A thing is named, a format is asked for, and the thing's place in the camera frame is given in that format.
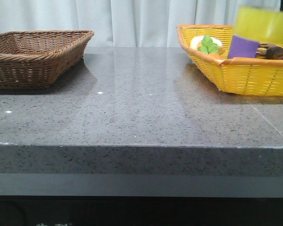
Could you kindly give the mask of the yellow tape roll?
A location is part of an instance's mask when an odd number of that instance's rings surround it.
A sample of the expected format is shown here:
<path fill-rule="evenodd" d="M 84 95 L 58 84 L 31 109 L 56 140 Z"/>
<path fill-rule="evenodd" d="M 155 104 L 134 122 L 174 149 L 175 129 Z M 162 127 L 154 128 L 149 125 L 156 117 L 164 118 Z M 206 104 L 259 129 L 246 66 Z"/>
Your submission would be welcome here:
<path fill-rule="evenodd" d="M 233 33 L 260 42 L 283 44 L 283 11 L 242 6 Z"/>

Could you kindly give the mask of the white round toy bun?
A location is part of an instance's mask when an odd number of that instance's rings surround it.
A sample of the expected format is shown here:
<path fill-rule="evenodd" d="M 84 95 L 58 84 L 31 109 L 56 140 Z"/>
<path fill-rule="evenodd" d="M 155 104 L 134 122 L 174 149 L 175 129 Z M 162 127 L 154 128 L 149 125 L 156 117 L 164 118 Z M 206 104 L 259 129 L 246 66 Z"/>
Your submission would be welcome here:
<path fill-rule="evenodd" d="M 214 44 L 217 44 L 219 47 L 223 46 L 221 40 L 214 38 L 214 37 L 211 37 L 211 36 L 210 36 L 210 38 L 211 38 L 211 40 L 213 41 Z M 200 47 L 203 39 L 204 39 L 204 35 L 199 35 L 199 36 L 192 38 L 192 40 L 190 42 L 190 48 L 197 49 L 198 47 Z"/>

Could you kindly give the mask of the orange toy carrot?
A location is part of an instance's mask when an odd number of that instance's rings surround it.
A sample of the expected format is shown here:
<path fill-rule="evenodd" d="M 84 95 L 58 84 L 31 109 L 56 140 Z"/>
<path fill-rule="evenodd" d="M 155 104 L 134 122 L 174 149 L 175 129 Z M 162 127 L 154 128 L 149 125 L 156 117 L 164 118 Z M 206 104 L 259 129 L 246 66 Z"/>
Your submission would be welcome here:
<path fill-rule="evenodd" d="M 208 55 L 214 58 L 215 60 L 221 60 L 224 61 L 225 57 L 222 56 L 222 54 L 225 52 L 223 48 L 220 48 L 218 52 L 211 52 Z"/>

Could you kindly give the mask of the white curtain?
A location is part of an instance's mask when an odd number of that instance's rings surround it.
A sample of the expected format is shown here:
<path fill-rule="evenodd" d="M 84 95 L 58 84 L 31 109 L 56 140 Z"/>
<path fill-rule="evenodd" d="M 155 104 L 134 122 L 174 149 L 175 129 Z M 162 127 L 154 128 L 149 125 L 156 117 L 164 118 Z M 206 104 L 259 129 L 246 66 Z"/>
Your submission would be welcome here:
<path fill-rule="evenodd" d="M 233 24 L 242 6 L 282 0 L 0 0 L 0 33 L 92 30 L 91 47 L 178 47 L 179 24 Z"/>

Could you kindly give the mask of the green toy leaf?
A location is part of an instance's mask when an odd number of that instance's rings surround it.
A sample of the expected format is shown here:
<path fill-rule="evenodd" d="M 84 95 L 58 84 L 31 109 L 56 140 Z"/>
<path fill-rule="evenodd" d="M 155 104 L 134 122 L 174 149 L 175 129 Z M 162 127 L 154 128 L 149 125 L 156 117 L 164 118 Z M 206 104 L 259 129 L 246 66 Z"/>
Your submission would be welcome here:
<path fill-rule="evenodd" d="M 206 54 L 217 53 L 218 54 L 218 40 L 210 36 L 204 35 L 201 45 L 197 47 L 198 51 L 204 52 Z"/>

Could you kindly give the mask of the purple foam block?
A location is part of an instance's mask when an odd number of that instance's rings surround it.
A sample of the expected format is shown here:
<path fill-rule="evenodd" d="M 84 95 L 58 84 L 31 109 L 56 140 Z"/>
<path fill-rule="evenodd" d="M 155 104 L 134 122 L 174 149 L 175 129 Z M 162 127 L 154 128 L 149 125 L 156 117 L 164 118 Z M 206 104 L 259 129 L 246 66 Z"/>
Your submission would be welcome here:
<path fill-rule="evenodd" d="M 233 35 L 227 58 L 255 58 L 259 45 L 260 43 L 258 41 Z"/>

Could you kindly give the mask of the yellow woven basket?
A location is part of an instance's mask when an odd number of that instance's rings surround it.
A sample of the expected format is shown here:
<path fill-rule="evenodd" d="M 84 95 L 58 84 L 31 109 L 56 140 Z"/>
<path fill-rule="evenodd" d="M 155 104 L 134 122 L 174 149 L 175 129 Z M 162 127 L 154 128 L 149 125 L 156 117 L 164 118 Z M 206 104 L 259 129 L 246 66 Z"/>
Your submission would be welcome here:
<path fill-rule="evenodd" d="M 232 26 L 219 24 L 180 24 L 177 36 L 182 49 L 198 69 L 220 91 L 241 95 L 283 97 L 283 60 L 235 57 L 228 59 L 232 41 Z M 189 47 L 196 36 L 208 35 L 223 44 L 220 58 Z"/>

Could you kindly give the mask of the brown wicker basket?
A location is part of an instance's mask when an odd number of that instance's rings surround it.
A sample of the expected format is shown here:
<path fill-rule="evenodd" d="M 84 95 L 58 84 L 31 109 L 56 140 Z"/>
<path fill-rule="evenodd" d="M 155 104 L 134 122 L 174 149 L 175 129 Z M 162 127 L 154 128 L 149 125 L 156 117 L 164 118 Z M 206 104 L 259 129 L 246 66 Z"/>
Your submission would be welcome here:
<path fill-rule="evenodd" d="M 0 89 L 42 89 L 83 58 L 91 30 L 0 33 Z"/>

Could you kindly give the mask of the brown toy animal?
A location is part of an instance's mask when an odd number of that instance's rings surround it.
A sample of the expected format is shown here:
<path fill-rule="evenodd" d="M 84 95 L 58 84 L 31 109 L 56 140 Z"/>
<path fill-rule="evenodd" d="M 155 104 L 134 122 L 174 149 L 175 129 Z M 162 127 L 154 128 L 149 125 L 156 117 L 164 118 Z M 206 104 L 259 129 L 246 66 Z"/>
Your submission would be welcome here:
<path fill-rule="evenodd" d="M 273 43 L 260 43 L 257 56 L 271 60 L 283 60 L 283 48 Z"/>

